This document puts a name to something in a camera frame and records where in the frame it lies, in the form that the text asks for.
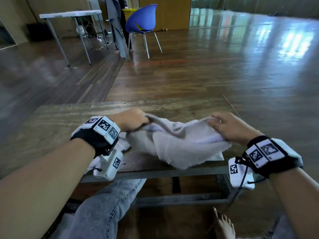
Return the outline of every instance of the hand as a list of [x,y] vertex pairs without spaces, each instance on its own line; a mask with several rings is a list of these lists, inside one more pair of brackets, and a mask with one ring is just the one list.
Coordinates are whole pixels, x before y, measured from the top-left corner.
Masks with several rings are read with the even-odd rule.
[[145,117],[145,113],[134,107],[127,111],[108,116],[123,132],[139,128],[143,124],[148,124],[150,121]]
[[231,112],[214,112],[209,120],[209,126],[218,131],[225,139],[247,145],[253,138],[263,135],[260,131]]

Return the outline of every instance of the forearm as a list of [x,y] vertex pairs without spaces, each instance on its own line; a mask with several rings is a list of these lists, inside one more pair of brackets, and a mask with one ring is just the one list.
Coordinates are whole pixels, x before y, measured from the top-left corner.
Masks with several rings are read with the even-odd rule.
[[81,139],[0,180],[0,238],[40,238],[50,227],[94,158]]
[[297,237],[317,238],[319,185],[300,168],[271,174],[269,178]]

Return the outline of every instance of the white table top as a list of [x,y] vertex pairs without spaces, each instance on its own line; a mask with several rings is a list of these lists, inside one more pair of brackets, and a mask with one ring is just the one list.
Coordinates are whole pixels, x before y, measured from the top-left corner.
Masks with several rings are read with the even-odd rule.
[[48,13],[40,14],[40,18],[54,18],[54,17],[79,17],[88,16],[102,13],[101,10],[87,10],[87,11],[72,11],[72,12],[59,12],[59,13]]

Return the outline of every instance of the left hand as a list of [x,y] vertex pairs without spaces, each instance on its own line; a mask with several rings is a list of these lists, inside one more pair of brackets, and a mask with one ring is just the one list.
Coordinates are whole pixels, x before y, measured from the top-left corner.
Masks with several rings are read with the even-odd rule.
[[149,119],[145,117],[145,113],[136,107],[107,117],[115,122],[123,132],[137,129],[141,125],[148,124],[150,122]]

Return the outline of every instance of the bare foot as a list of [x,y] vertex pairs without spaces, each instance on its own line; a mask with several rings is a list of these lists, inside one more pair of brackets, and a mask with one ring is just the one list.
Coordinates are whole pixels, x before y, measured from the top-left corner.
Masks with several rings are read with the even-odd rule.
[[233,223],[224,214],[213,209],[213,228],[216,239],[236,239]]

